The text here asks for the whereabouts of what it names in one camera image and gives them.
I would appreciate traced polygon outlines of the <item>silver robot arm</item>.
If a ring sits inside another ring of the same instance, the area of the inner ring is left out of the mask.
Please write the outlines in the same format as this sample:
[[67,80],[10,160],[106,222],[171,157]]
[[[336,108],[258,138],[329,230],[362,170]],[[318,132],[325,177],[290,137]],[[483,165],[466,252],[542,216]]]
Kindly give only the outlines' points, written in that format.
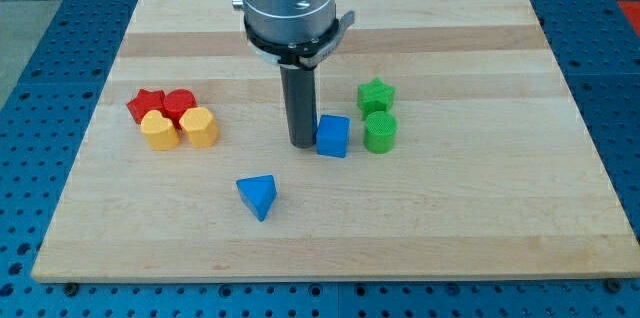
[[336,32],[335,0],[242,0],[247,39],[266,62],[280,67],[291,144],[316,142],[315,55]]

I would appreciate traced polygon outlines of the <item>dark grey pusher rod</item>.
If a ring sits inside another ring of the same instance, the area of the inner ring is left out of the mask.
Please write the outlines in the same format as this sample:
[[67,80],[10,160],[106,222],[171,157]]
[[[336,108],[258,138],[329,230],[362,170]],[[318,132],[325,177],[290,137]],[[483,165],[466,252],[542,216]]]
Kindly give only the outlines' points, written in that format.
[[317,131],[315,72],[281,67],[280,74],[290,142],[310,148]]

